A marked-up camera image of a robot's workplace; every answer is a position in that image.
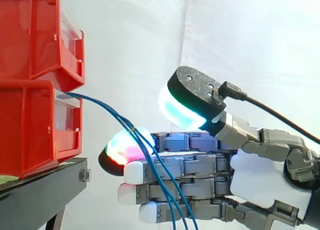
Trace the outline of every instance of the blue cable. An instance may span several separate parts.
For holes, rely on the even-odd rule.
[[[172,218],[172,224],[173,224],[173,229],[175,230],[176,229],[176,224],[175,224],[175,213],[174,213],[174,210],[173,210],[173,206],[172,206],[172,202],[174,203],[174,205],[176,206],[179,214],[181,215],[181,218],[183,220],[183,223],[184,223],[184,226],[185,226],[185,229],[188,230],[188,225],[187,225],[187,222],[184,218],[184,215],[182,213],[182,210],[179,206],[179,204],[177,203],[177,201],[175,200],[175,198],[172,196],[172,194],[169,192],[169,190],[167,189],[167,187],[165,186],[163,180],[161,179],[161,177],[159,176],[158,172],[157,172],[157,169],[156,169],[156,166],[154,164],[154,162],[152,161],[151,159],[151,156],[146,148],[146,146],[144,145],[144,143],[141,141],[141,139],[139,138],[139,136],[141,136],[143,138],[143,140],[148,143],[149,146],[152,147],[153,149],[153,152],[156,154],[156,157],[159,159],[159,161],[161,162],[161,165],[164,167],[164,169],[166,170],[166,172],[169,174],[169,176],[171,177],[171,180],[173,180],[173,182],[175,182],[175,186],[178,188],[178,191],[184,201],[184,203],[186,204],[186,207],[188,209],[188,212],[191,213],[191,217],[193,218],[193,215],[192,215],[192,211],[190,209],[190,206],[189,204],[187,203],[186,201],[186,198],[185,196],[183,195],[180,187],[178,186],[178,183],[176,182],[175,178],[172,176],[172,174],[170,173],[170,171],[168,170],[168,168],[165,166],[165,163],[163,162],[163,160],[160,158],[160,156],[158,155],[158,153],[156,152],[156,150],[154,149],[154,147],[149,143],[149,141],[147,141],[145,139],[145,137],[138,131],[138,130],[134,130],[133,132],[135,134],[133,134],[133,132],[130,132],[131,129],[134,128],[134,125],[125,117],[119,115],[112,107],[110,107],[109,105],[105,104],[104,102],[101,102],[97,99],[94,99],[94,98],[91,98],[91,97],[88,97],[88,96],[85,96],[85,95],[81,95],[81,94],[78,94],[78,93],[67,93],[69,96],[73,97],[73,98],[82,98],[82,99],[86,99],[86,100],[89,100],[91,102],[94,102],[96,104],[98,104],[99,106],[101,106],[102,108],[104,108],[105,110],[107,110],[113,117],[115,117],[118,122],[130,133],[130,135],[133,137],[133,139],[138,143],[139,147],[141,148],[148,164],[150,165],[151,167],[151,170],[153,172],[153,174],[155,175],[155,178],[157,179],[166,199],[167,199],[167,202],[169,204],[169,208],[170,208],[170,211],[171,211],[171,218]]]
[[[142,153],[143,155],[145,156],[147,162],[149,165],[150,162],[154,165],[153,161],[151,160],[151,157],[149,155],[149,152],[147,151],[146,147],[144,146],[144,144],[141,142],[141,140],[139,141],[138,138],[136,138],[136,136],[134,136],[132,134],[132,132],[130,132],[130,130],[132,129],[132,127],[127,127],[124,123],[124,121],[126,122],[129,122],[128,119],[126,119],[125,117],[119,115],[112,107],[110,107],[109,105],[105,104],[104,102],[101,102],[97,99],[94,99],[94,98],[91,98],[89,96],[85,96],[85,95],[81,95],[81,94],[78,94],[78,93],[67,93],[69,96],[73,97],[73,98],[82,98],[82,99],[86,99],[86,100],[89,100],[95,104],[98,104],[100,107],[104,108],[105,110],[107,110],[122,126],[124,129],[126,129],[130,135],[133,137],[133,139],[138,143],[139,147],[141,148],[142,150]],[[179,204],[177,203],[177,201],[175,201],[173,195],[169,192],[169,190],[167,189],[167,187],[165,186],[165,184],[163,183],[162,179],[160,178],[157,170],[156,170],[156,167],[154,166],[154,168],[151,166],[152,168],[152,171],[153,174],[155,175],[155,178],[157,179],[157,181],[159,182],[159,185],[165,195],[165,198],[169,204],[169,208],[170,208],[170,212],[171,212],[171,218],[172,218],[172,224],[173,224],[173,229],[176,230],[177,227],[176,227],[176,217],[175,217],[175,212],[173,210],[173,206],[172,206],[172,202],[169,198],[171,198],[173,200],[173,203],[175,204],[175,206],[177,207],[177,209],[180,207]]]
[[[129,129],[130,129],[130,130],[135,127],[130,120],[128,120],[127,118],[125,118],[125,117],[123,117],[123,116],[121,116],[121,115],[119,115],[111,106],[107,105],[106,103],[104,103],[104,102],[102,102],[102,101],[100,101],[100,100],[97,100],[97,99],[94,99],[94,98],[91,98],[91,97],[87,97],[87,98],[91,99],[94,103],[96,103],[96,104],[98,104],[98,105],[100,105],[100,106],[103,105],[103,106],[105,106],[106,108],[111,109],[113,112],[115,112],[115,114],[116,114],[117,116],[119,116],[119,117],[126,123],[127,126],[129,126]],[[135,129],[133,132],[137,132],[138,135],[140,135],[140,137],[142,137],[142,139],[152,148],[153,153],[155,153],[155,155],[156,155],[157,159],[159,160],[160,164],[162,165],[162,167],[164,168],[164,170],[168,173],[168,175],[169,175],[169,177],[171,178],[173,184],[174,184],[175,187],[177,188],[177,190],[178,190],[178,192],[179,192],[179,194],[180,194],[180,196],[181,196],[181,198],[182,198],[182,201],[183,201],[183,203],[185,204],[185,206],[186,206],[186,208],[187,208],[187,211],[188,211],[188,213],[189,213],[189,215],[190,215],[190,218],[191,218],[192,221],[193,221],[193,224],[194,224],[195,229],[196,229],[196,230],[199,230],[198,224],[197,224],[197,222],[196,222],[196,220],[195,220],[195,218],[194,218],[194,215],[193,215],[192,210],[191,210],[191,208],[190,208],[190,206],[189,206],[189,204],[188,204],[188,202],[187,202],[187,200],[186,200],[185,195],[183,194],[182,190],[180,189],[180,186],[178,185],[176,179],[175,179],[174,176],[171,174],[171,172],[170,172],[169,169],[167,168],[167,166],[166,166],[166,164],[164,163],[164,161],[162,160],[162,158],[159,156],[158,152],[155,150],[155,148],[150,144],[150,142],[149,142],[137,129]],[[138,145],[139,145],[139,147],[140,147],[142,150],[145,150],[145,152],[147,153],[147,155],[148,155],[148,157],[149,157],[149,161],[151,162],[152,165],[154,165],[154,162],[152,161],[152,159],[151,159],[151,157],[150,157],[150,155],[149,155],[149,152],[148,152],[148,150],[146,149],[145,144],[144,144],[140,139],[138,139],[139,136],[136,136],[136,138],[135,138],[131,132],[129,132],[129,133],[130,133],[130,135],[133,137],[133,139],[134,139],[136,142],[137,142],[137,141],[140,141],[140,143],[137,142]],[[185,229],[188,230],[188,224],[187,224],[187,222],[186,222],[186,220],[185,220],[185,218],[184,218],[184,215],[183,215],[183,213],[182,213],[182,211],[181,211],[180,206],[177,206],[177,205],[176,205],[176,201],[173,202],[173,203],[175,204],[177,210],[179,211],[179,214],[181,215],[181,218],[182,218],[183,224],[184,224],[184,226],[185,226]]]
[[[133,128],[133,126],[130,126],[130,124],[132,124],[128,119],[126,119],[125,117],[119,115],[114,109],[112,109],[110,106],[108,106],[107,104],[99,101],[99,100],[96,100],[94,98],[90,98],[90,97],[87,97],[87,98],[84,98],[84,99],[88,99],[88,100],[91,100],[92,102],[100,105],[101,107],[103,107],[104,109],[106,109],[108,112],[110,112],[117,120],[118,122],[120,122],[120,124],[130,133],[130,135],[133,137],[133,139],[138,143],[139,147],[141,148],[145,158],[147,159],[147,162],[149,165],[151,165],[151,168],[152,168],[152,171],[153,173],[155,174],[156,176],[156,179],[157,181],[159,182],[159,185],[161,186],[161,189],[162,191],[165,193],[165,196],[166,196],[166,199],[168,201],[168,204],[169,204],[169,207],[170,207],[170,211],[171,211],[171,217],[172,217],[172,223],[173,223],[173,229],[175,230],[176,229],[176,218],[175,218],[175,214],[174,214],[174,210],[173,210],[173,207],[172,207],[172,203],[170,201],[170,199],[168,198],[168,196],[173,200],[173,203],[175,204],[177,210],[179,211],[179,213],[181,214],[181,216],[183,217],[183,213],[180,209],[180,206],[179,204],[177,203],[177,201],[174,199],[174,197],[172,196],[172,194],[168,191],[167,187],[165,186],[164,182],[162,181],[162,179],[160,178],[157,170],[156,170],[156,167],[153,163],[153,161],[151,160],[151,157],[149,155],[149,152],[148,150],[146,149],[145,145],[142,143],[142,141],[138,138],[139,136],[135,136],[133,135],[130,130]],[[129,125],[129,128],[127,128],[123,122],[126,122],[127,125]],[[187,225],[187,222],[184,221],[185,223],[185,226],[186,226],[186,229],[188,229],[188,225]]]

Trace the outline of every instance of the fingertip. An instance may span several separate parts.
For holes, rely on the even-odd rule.
[[[118,203],[123,205],[136,204],[136,186],[123,183],[118,188]]]
[[[139,219],[147,224],[157,223],[157,203],[150,201],[142,204],[139,209]]]
[[[139,185],[144,182],[144,165],[140,161],[129,162],[124,166],[124,182]]]

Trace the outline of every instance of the glowing fingertip sensor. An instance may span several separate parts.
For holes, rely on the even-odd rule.
[[[197,130],[206,119],[178,102],[165,85],[159,95],[158,103],[164,116],[173,124],[186,131]]]
[[[137,130],[145,137],[152,147],[155,146],[155,141],[147,129],[138,127]],[[142,142],[151,155],[153,153],[153,148],[144,140]],[[115,163],[122,166],[129,162],[145,158],[139,145],[126,130],[122,130],[114,135],[105,147],[105,152]]]

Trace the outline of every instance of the red storage bin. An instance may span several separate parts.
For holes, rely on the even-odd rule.
[[[60,0],[0,0],[0,23],[0,79],[49,80],[63,92],[84,85],[84,33]]]
[[[0,80],[0,175],[24,178],[81,150],[81,100],[49,81]]]

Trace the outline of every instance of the white backdrop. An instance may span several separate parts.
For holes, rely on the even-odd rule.
[[[105,101],[136,126],[175,129],[160,113],[157,100],[182,61],[238,85],[320,136],[317,0],[63,1],[86,37],[86,84],[77,92]],[[253,106],[227,103],[229,112],[253,126],[295,133]],[[67,206],[62,229],[170,230],[171,224],[139,222],[137,206],[117,203],[122,179],[103,172],[97,157],[121,128],[89,102],[83,117],[82,155],[88,157],[93,176]],[[236,222],[202,221],[199,226],[246,229]]]

